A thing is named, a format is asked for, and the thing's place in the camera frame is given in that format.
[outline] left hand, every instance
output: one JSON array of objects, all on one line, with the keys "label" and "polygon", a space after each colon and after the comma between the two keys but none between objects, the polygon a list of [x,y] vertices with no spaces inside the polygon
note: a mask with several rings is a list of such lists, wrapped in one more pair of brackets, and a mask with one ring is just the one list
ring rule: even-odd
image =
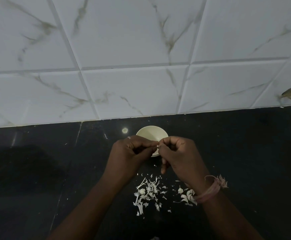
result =
[{"label": "left hand", "polygon": [[101,179],[120,190],[136,175],[141,164],[157,150],[157,145],[158,141],[141,136],[131,136],[131,139],[115,142]]}]

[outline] forearm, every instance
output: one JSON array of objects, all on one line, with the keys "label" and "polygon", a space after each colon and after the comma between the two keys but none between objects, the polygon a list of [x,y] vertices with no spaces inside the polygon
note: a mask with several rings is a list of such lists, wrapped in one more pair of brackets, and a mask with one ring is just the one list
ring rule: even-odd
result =
[{"label": "forearm", "polygon": [[93,239],[117,192],[101,179],[47,240]]},{"label": "forearm", "polygon": [[[201,186],[197,191],[202,193],[207,188]],[[222,191],[202,203],[202,207],[220,239],[263,239]]]}]

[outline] bracelet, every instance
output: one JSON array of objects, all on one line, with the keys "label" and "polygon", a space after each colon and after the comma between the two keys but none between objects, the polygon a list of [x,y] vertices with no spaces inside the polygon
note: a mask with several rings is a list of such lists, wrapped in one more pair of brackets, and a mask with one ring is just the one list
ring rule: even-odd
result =
[{"label": "bracelet", "polygon": [[228,188],[228,182],[226,182],[226,180],[222,178],[221,175],[217,177],[213,175],[207,175],[204,177],[204,180],[206,179],[206,177],[214,177],[214,182],[204,193],[200,194],[199,196],[194,197],[194,199],[198,203],[204,203],[208,199],[214,197],[221,188],[223,189]]}]

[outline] backsplash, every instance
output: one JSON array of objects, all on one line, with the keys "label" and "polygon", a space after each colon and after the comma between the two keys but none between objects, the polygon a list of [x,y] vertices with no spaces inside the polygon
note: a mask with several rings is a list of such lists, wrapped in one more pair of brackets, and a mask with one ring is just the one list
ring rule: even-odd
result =
[{"label": "backsplash", "polygon": [[291,0],[0,0],[0,127],[291,105]]}]

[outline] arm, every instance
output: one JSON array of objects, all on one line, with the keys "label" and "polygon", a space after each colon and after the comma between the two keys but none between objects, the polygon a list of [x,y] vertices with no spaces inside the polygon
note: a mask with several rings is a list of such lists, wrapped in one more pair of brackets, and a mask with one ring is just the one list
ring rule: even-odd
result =
[{"label": "arm", "polygon": [[157,145],[157,141],[140,136],[114,143],[100,181],[47,240],[93,239],[116,194],[136,175],[143,161],[156,151]]},{"label": "arm", "polygon": [[[180,180],[197,195],[211,186],[212,182],[204,179],[210,173],[192,140],[174,136],[164,138],[159,142],[159,154],[162,156],[161,173],[171,165]],[[263,239],[221,191],[202,206],[220,239]]]}]

